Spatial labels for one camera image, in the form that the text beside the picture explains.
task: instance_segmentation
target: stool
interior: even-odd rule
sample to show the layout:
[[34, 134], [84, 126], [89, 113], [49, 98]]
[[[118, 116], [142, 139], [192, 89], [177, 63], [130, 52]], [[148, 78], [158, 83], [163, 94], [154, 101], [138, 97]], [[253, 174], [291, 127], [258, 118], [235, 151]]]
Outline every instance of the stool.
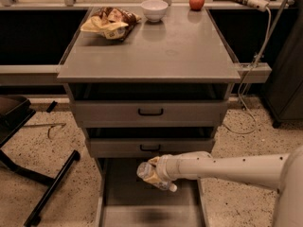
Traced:
[[56, 178], [50, 178], [39, 172], [18, 166], [11, 161], [8, 155], [1, 150], [1, 147], [36, 114], [36, 111], [30, 109], [29, 106], [30, 101], [24, 96], [0, 96], [0, 165], [3, 165], [6, 169], [18, 175], [48, 186], [44, 195], [25, 222], [25, 227], [39, 224], [41, 220], [39, 217], [40, 212], [43, 210], [72, 163], [80, 159], [80, 154], [74, 150]]

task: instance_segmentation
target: white bowl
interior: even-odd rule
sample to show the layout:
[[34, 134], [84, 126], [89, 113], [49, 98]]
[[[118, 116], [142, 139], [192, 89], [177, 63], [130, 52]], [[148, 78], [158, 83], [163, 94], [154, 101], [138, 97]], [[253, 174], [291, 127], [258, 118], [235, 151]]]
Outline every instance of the white bowl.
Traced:
[[159, 22], [166, 14], [168, 6], [162, 0], [147, 0], [141, 4], [143, 14], [151, 22]]

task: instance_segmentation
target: cord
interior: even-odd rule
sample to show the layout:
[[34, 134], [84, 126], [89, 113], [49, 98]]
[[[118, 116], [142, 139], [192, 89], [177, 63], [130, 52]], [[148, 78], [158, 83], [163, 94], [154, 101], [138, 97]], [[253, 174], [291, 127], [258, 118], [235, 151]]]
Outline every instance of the cord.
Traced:
[[[265, 39], [264, 39], [264, 42], [263, 42], [263, 45], [264, 46], [265, 44], [267, 44], [268, 40], [269, 40], [269, 31], [270, 31], [270, 26], [271, 26], [271, 21], [272, 21], [272, 12], [270, 9], [266, 8], [267, 12], [268, 12], [268, 22], [267, 22], [267, 28], [266, 28], [266, 33], [265, 33]], [[244, 102], [244, 99], [243, 99], [243, 96], [244, 96], [244, 93], [247, 89], [247, 86], [248, 86], [248, 83], [245, 83], [245, 86], [243, 89], [241, 89], [241, 87], [244, 85], [244, 82], [245, 82], [245, 79], [247, 78], [247, 76], [258, 66], [258, 61], [257, 59], [260, 58], [260, 55], [257, 55], [255, 57], [255, 59], [253, 60], [253, 62], [250, 63], [250, 69], [249, 71], [244, 75], [244, 77], [241, 79], [241, 82], [240, 82], [240, 86], [238, 88], [238, 98], [239, 98], [239, 101], [241, 102], [241, 104], [243, 105], [244, 109], [245, 109], [245, 112], [253, 119], [254, 121], [254, 126], [253, 126], [253, 129], [250, 130], [250, 131], [243, 131], [243, 132], [240, 132], [240, 131], [234, 131], [232, 130], [229, 126], [227, 126], [226, 124], [223, 123], [223, 125], [231, 132], [234, 132], [236, 134], [249, 134], [249, 133], [252, 133], [256, 130], [257, 128], [257, 120], [256, 118], [253, 116], [253, 114], [251, 113], [251, 111], [249, 110], [249, 108], [247, 107], [246, 103]]]

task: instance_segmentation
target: terrazzo floor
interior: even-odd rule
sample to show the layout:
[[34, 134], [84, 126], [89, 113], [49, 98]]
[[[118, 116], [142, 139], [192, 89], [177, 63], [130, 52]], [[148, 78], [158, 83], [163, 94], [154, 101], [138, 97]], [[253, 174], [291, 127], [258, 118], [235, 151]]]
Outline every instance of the terrazzo floor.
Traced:
[[[282, 124], [272, 128], [272, 118], [257, 97], [246, 98], [257, 120], [250, 134], [236, 134], [221, 126], [216, 134], [214, 157], [233, 157], [291, 152], [303, 145], [303, 123]], [[100, 174], [84, 145], [68, 105], [59, 102], [53, 112], [49, 104], [33, 103], [37, 113], [28, 124], [63, 122], [47, 136], [48, 128], [21, 128], [2, 150], [18, 165], [55, 177], [69, 154], [76, 149], [80, 161], [73, 164], [45, 206], [41, 227], [95, 226]], [[251, 129], [252, 119], [232, 100], [224, 120], [234, 131]], [[210, 227], [271, 226], [276, 193], [254, 186], [222, 180], [203, 180], [205, 204]], [[23, 226], [46, 187], [19, 177], [0, 167], [0, 226]]]

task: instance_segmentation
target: snack bag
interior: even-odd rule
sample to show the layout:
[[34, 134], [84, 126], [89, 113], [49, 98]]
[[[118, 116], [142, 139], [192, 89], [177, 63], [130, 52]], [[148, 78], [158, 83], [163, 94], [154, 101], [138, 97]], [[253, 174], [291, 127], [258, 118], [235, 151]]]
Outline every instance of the snack bag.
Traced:
[[95, 12], [80, 28], [95, 32], [108, 40], [124, 40], [141, 18], [127, 10], [103, 7]]

